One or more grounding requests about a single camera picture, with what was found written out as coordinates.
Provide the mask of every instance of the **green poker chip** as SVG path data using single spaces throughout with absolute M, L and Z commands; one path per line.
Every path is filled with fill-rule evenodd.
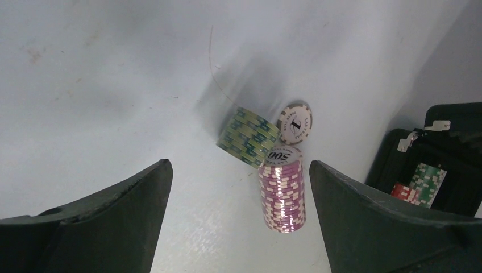
M 256 120 L 249 120 L 249 119 L 244 119 L 241 118 L 237 115 L 233 117 L 234 120 L 237 120 L 241 122 L 242 124 L 248 126 L 249 128 L 263 134 L 267 138 L 269 138 L 271 141 L 275 142 L 278 140 L 278 138 L 281 135 L 281 131 L 272 131 L 269 127 L 266 127 L 266 125 L 259 123 Z
M 269 140 L 270 142 L 276 142 L 277 138 L 270 133 L 264 131 L 261 128 L 251 128 L 248 125 L 244 124 L 242 121 L 239 121 L 233 118 L 227 125 L 229 128 L 234 129 L 236 131 L 243 132 L 247 135 L 257 136 L 259 139 L 266 141 Z
M 447 172 L 442 169 L 420 163 L 410 181 L 410 187 L 419 192 L 415 204 L 430 208 L 446 174 Z
M 249 133 L 244 133 L 242 131 L 238 131 L 229 127 L 225 129 L 225 132 L 229 133 L 230 136 L 233 136 L 234 139 L 237 138 L 237 139 L 243 140 L 244 145 L 246 147 L 255 147 L 259 150 L 269 152 L 275 146 L 275 144 L 270 140 L 261 140 L 261 139 L 255 140 L 253 136 L 250 135 Z
M 268 153 L 269 153 L 269 150 L 264 148 L 264 147 L 262 147 L 262 148 L 256 147 L 254 144 L 257 144 L 259 147 L 261 147 L 261 145 L 259 145 L 258 143 L 256 143 L 252 139 L 244 140 L 244 139 L 238 137 L 237 135 L 232 134 L 228 131 L 224 131 L 221 134 L 220 139 L 223 139 L 223 140 L 225 140 L 229 143 L 232 143 L 233 145 L 240 145 L 242 148 L 246 149 L 246 152 L 248 154 L 250 152 L 254 152 L 258 156 L 261 156 L 262 159 L 264 159 L 266 156 L 268 156 Z
M 229 145 L 226 145 L 226 144 L 222 143 L 221 140 L 218 143 L 216 143 L 216 145 L 219 148 L 228 152 L 230 155 L 234 156 L 235 158 L 240 159 L 242 162 L 245 162 L 246 164 L 250 165 L 251 167 L 253 167 L 255 169 L 258 169 L 261 166 L 260 161 L 254 159 L 253 157 L 251 157 L 247 154 L 238 153 L 238 152 L 234 151 L 233 149 L 231 149 L 231 147 Z
M 228 136 L 222 136 L 219 140 L 221 144 L 228 146 L 233 151 L 243 154 L 246 153 L 247 155 L 253 157 L 256 161 L 255 162 L 262 162 L 264 158 L 267 156 L 266 154 L 260 155 L 258 152 L 249 149 L 248 147 L 242 145 L 241 143 L 229 138 Z
M 280 131 L 280 129 L 278 127 L 276 127 L 276 125 L 272 124 L 271 122 L 267 121 L 266 119 L 262 118 L 261 116 L 245 109 L 245 108 L 242 108 L 242 107 L 238 107 L 238 111 L 236 112 L 236 115 L 242 117 L 242 118 L 247 118 L 247 117 L 251 117 L 251 119 L 254 119 L 264 125 L 266 125 L 266 127 L 269 127 L 269 129 L 273 132 L 277 132 L 277 131 Z

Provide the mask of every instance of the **metal hinge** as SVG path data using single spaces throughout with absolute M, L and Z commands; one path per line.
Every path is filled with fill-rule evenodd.
M 418 133 L 417 132 L 411 132 L 408 136 L 407 139 L 400 139 L 398 143 L 398 148 L 397 150 L 399 152 L 407 152 L 408 148 L 412 146 L 412 143 L 417 140 L 418 138 Z
M 432 126 L 423 128 L 425 131 L 441 132 L 450 130 L 450 121 L 434 121 Z

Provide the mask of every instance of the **falling poker chip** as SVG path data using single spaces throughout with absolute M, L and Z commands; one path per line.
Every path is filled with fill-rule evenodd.
M 307 105 L 291 104 L 281 112 L 276 125 L 281 130 L 281 141 L 296 145 L 310 134 L 313 115 Z

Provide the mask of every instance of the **white table surface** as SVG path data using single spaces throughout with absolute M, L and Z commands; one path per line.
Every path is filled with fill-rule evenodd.
M 482 101 L 473 0 L 0 2 L 0 218 L 36 215 L 161 158 L 174 169 L 152 272 L 330 272 L 308 178 L 364 181 L 383 135 Z M 211 56 L 209 44 L 211 39 Z M 313 109 L 308 221 L 263 223 L 255 172 L 217 148 L 236 103 Z

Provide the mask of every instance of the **pink poker chip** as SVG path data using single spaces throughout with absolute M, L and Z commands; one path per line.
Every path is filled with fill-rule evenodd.
M 299 169 L 297 169 L 296 172 L 292 172 L 292 173 L 262 173 L 262 172 L 259 172 L 259 177 L 264 178 L 264 179 L 273 178 L 273 179 L 282 181 L 283 178 L 291 178 L 293 176 L 298 177 L 300 175 L 300 173 L 303 173 L 302 168 L 299 168 Z
M 276 203 L 276 202 L 281 203 L 282 201 L 295 201 L 295 200 L 299 200 L 300 197 L 303 197 L 303 195 L 304 195 L 304 192 L 296 193 L 296 194 L 291 195 L 291 196 L 282 196 L 282 197 L 263 196 L 263 201 L 264 202 L 273 202 L 273 203 Z
M 294 181 L 290 181 L 288 183 L 283 182 L 281 183 L 276 183 L 275 181 L 266 181 L 266 180 L 259 180 L 260 186 L 272 188 L 272 189 L 289 189 L 289 188 L 294 188 L 296 186 L 301 186 L 304 184 L 304 179 L 298 179 Z
M 301 198 L 297 198 L 296 200 L 277 200 L 277 201 L 269 201 L 263 198 L 261 201 L 264 205 L 269 206 L 273 209 L 282 209 L 282 208 L 288 208 L 290 206 L 299 206 L 303 202 Z
M 275 179 L 275 178 L 268 178 L 268 177 L 259 177 L 258 180 L 265 184 L 265 185 L 275 185 L 275 186 L 286 186 L 292 185 L 293 183 L 299 183 L 304 181 L 303 173 L 299 172 L 296 175 L 293 175 L 291 179 Z
M 302 207 L 302 205 L 291 205 L 291 206 L 284 206 L 282 208 L 273 208 L 272 206 L 268 206 L 266 204 L 262 204 L 263 206 L 263 209 L 267 210 L 267 211 L 270 211 L 270 212 L 291 212 L 291 211 L 295 211 L 295 210 L 300 210 L 300 207 Z
M 277 188 L 276 186 L 265 186 L 263 184 L 260 184 L 259 187 L 261 187 L 261 190 L 264 192 L 273 192 L 273 193 L 282 193 L 282 192 L 290 192 L 290 191 L 295 191 L 303 186 L 303 183 L 296 184 L 292 187 L 289 188 Z
M 303 177 L 303 172 L 297 172 L 295 174 L 290 175 L 280 175 L 280 176 L 265 176 L 265 175 L 258 175 L 263 180 L 274 180 L 279 182 L 291 181 L 299 177 Z
M 303 169 L 301 163 L 297 166 L 290 166 L 286 168 L 278 168 L 278 169 L 266 169 L 264 167 L 259 168 L 259 172 L 267 175 L 275 175 L 277 173 L 296 173 L 300 172 Z
M 265 216 L 264 220 L 273 226 L 299 225 L 305 222 L 304 217 L 287 218 L 285 221 L 282 221 Z
M 303 213 L 301 210 L 292 210 L 288 212 L 273 212 L 271 210 L 263 209 L 263 213 L 265 216 L 270 218 L 277 218 L 277 219 L 284 219 L 287 216 L 299 217 L 300 214 Z
M 261 196 L 265 197 L 265 196 L 268 196 L 268 197 L 273 197 L 273 198 L 280 198 L 280 199 L 286 199 L 286 198 L 282 198 L 282 197 L 286 197 L 286 196 L 295 196 L 295 195 L 299 195 L 301 192 L 303 192 L 304 189 L 303 188 L 298 188 L 298 189 L 294 189 L 294 190 L 291 190 L 291 191 L 287 191 L 287 192 L 270 192 L 270 191 L 261 191 Z

